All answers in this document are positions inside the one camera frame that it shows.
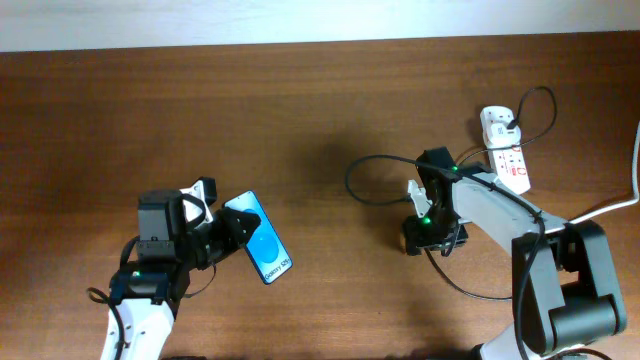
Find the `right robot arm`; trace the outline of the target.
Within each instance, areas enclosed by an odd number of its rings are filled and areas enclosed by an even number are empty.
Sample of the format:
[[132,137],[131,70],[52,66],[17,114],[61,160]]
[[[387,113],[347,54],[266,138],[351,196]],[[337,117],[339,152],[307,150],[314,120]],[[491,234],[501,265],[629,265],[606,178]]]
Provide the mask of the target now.
[[486,166],[458,167],[445,147],[413,160],[416,207],[402,230],[406,251],[450,255],[473,223],[512,261],[513,323],[475,346],[474,359],[552,359],[585,354],[622,333],[628,317],[609,241],[601,226],[573,224],[509,190]]

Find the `blue Samsung Galaxy smartphone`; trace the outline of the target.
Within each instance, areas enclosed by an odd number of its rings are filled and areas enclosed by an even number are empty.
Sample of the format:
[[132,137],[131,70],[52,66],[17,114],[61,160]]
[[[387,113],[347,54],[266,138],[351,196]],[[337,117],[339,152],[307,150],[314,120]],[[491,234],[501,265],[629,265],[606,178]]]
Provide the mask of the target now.
[[272,284],[293,266],[293,260],[257,195],[249,190],[228,200],[224,206],[259,216],[260,225],[246,244],[246,252],[263,283]]

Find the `white power strip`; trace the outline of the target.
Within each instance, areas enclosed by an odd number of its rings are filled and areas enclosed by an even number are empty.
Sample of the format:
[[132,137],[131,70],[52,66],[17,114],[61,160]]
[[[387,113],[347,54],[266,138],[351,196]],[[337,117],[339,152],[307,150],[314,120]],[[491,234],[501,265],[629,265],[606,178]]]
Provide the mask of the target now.
[[[514,120],[511,109],[503,106],[487,106],[480,113],[480,121],[484,130],[493,122],[509,124]],[[516,194],[523,194],[531,188],[524,156],[519,144],[511,147],[488,148],[489,162],[500,181]]]

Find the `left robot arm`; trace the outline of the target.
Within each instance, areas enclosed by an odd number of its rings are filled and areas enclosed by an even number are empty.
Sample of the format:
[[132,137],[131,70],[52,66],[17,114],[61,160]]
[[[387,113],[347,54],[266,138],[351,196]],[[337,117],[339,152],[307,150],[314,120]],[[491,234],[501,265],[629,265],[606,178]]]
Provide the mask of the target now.
[[109,293],[90,292],[109,307],[103,359],[158,359],[193,270],[214,269],[244,247],[257,214],[223,208],[213,218],[205,199],[156,190],[138,200],[139,234],[123,248]]

